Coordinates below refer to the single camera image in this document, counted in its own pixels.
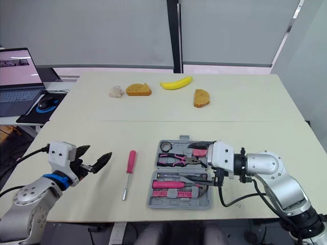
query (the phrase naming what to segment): gray pants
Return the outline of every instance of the gray pants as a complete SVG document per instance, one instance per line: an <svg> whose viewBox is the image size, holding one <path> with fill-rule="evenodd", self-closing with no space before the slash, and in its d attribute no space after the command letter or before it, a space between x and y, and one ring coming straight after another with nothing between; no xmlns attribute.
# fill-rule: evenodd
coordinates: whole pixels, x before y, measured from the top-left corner
<svg viewBox="0 0 327 245"><path fill-rule="evenodd" d="M152 223L141 233L134 245L162 245L165 233L166 225ZM223 231L216 224L207 224L203 234L204 245L229 245Z"/></svg>

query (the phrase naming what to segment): roller blind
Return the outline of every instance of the roller blind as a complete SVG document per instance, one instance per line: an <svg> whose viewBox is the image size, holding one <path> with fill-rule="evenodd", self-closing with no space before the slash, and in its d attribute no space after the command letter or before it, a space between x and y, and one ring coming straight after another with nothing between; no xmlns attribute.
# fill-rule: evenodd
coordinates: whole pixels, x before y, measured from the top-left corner
<svg viewBox="0 0 327 245"><path fill-rule="evenodd" d="M299 0L180 0L184 64L270 66Z"/></svg>
<svg viewBox="0 0 327 245"><path fill-rule="evenodd" d="M0 43L44 66L173 67L163 0L1 0Z"/></svg>

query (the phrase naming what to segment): yellow banana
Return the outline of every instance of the yellow banana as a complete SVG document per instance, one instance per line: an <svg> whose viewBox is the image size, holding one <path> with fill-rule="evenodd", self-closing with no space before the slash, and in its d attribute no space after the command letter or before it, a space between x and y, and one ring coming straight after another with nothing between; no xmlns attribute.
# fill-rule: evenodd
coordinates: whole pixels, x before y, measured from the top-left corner
<svg viewBox="0 0 327 245"><path fill-rule="evenodd" d="M177 89L186 86L192 81L192 77L186 77L173 83L160 83L164 89Z"/></svg>

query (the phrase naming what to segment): laptop keyboard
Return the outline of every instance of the laptop keyboard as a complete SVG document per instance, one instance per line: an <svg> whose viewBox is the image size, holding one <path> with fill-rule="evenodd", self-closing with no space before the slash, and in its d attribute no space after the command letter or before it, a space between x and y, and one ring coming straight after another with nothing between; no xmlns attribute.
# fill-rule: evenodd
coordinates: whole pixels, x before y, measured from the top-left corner
<svg viewBox="0 0 327 245"><path fill-rule="evenodd" d="M2 91L0 93L0 103L31 101L40 90L23 90L23 91Z"/></svg>

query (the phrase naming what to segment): pink screwdriver handle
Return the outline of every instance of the pink screwdriver handle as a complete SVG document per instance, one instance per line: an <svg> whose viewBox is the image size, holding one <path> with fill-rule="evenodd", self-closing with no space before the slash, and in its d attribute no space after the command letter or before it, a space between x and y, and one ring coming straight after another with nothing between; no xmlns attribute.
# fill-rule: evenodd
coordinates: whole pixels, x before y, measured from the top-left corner
<svg viewBox="0 0 327 245"><path fill-rule="evenodd" d="M153 189L180 189L184 188L185 183L180 181L153 181Z"/></svg>
<svg viewBox="0 0 327 245"><path fill-rule="evenodd" d="M136 151L130 151L129 157L128 157L127 170L126 170L127 173L130 173L130 174L133 173L135 159L136 159Z"/></svg>

